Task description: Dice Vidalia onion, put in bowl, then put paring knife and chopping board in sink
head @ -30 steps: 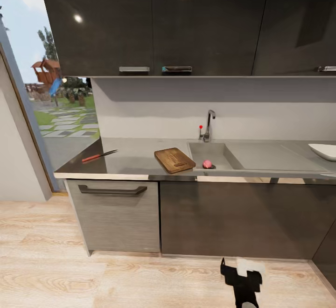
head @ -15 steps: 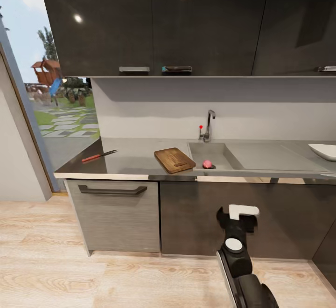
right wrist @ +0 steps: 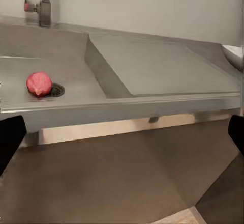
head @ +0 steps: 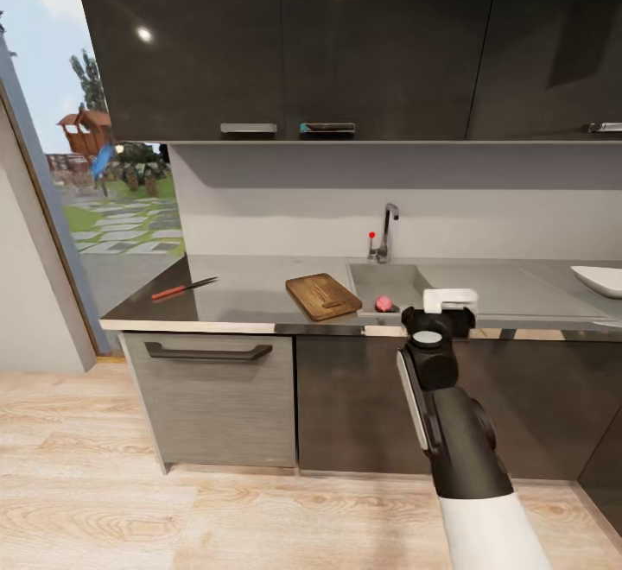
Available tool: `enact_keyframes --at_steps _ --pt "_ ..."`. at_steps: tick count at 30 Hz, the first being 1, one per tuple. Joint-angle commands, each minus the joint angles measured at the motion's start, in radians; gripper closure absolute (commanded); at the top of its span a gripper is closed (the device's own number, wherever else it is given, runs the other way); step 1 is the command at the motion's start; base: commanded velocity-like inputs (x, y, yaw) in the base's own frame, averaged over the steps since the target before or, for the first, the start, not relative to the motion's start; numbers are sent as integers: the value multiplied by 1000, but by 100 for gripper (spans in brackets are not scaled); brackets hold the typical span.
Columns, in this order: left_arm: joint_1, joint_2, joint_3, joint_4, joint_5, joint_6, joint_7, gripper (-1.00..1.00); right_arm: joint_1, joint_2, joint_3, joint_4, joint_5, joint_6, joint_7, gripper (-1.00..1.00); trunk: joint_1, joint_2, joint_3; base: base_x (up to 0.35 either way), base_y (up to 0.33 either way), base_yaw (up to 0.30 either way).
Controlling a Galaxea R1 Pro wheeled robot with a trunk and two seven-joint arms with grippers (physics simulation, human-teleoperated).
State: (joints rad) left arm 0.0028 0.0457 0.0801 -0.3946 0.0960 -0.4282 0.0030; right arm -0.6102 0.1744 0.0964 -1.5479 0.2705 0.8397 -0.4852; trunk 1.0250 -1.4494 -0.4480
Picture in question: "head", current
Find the cutting board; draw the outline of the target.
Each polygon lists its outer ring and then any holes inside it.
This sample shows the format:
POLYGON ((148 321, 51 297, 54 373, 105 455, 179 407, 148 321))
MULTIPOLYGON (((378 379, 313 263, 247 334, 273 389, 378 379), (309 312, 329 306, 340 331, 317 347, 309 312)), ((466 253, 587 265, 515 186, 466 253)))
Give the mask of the cutting board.
POLYGON ((287 280, 286 288, 311 320, 328 319, 362 309, 363 302, 328 273, 287 280))

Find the vidalia onion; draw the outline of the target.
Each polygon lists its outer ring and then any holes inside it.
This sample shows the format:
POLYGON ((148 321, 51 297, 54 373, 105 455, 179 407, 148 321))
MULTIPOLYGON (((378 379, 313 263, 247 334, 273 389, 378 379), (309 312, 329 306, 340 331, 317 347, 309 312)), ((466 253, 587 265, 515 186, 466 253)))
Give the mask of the vidalia onion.
POLYGON ((387 296, 379 296, 379 298, 376 299, 375 306, 377 310, 381 312, 392 311, 392 301, 390 297, 387 296))

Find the bowl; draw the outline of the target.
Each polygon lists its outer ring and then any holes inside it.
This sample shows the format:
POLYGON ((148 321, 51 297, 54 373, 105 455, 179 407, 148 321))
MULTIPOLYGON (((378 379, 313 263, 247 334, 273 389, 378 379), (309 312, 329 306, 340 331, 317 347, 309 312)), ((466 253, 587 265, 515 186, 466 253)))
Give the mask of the bowl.
POLYGON ((572 266, 574 275, 594 292, 622 301, 622 269, 572 266))

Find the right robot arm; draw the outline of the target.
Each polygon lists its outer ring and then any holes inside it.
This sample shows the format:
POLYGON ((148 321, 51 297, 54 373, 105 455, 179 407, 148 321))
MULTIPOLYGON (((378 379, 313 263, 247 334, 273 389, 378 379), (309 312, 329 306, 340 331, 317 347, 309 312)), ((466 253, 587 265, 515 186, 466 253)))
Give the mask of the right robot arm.
POLYGON ((496 449, 487 411, 459 380, 453 338, 476 315, 441 308, 477 303, 469 288, 424 291, 424 310, 402 311, 410 341, 397 353, 411 416, 432 465, 452 570, 552 570, 496 449))

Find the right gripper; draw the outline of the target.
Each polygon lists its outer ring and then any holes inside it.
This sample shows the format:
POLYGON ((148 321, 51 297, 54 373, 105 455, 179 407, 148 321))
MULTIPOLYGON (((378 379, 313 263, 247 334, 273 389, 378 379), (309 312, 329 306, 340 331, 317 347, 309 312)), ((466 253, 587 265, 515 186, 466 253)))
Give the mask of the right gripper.
POLYGON ((476 321, 476 315, 467 307, 463 307, 463 310, 443 308, 442 314, 440 315, 425 313, 424 310, 414 310, 413 307, 409 307, 402 311, 401 317, 402 323, 406 326, 407 333, 410 337, 415 335, 415 330, 419 326, 428 325, 428 323, 437 323, 437 325, 444 326, 444 328, 451 333, 451 340, 453 340, 453 338, 467 339, 467 328, 470 328, 470 332, 473 332, 473 322, 476 321))

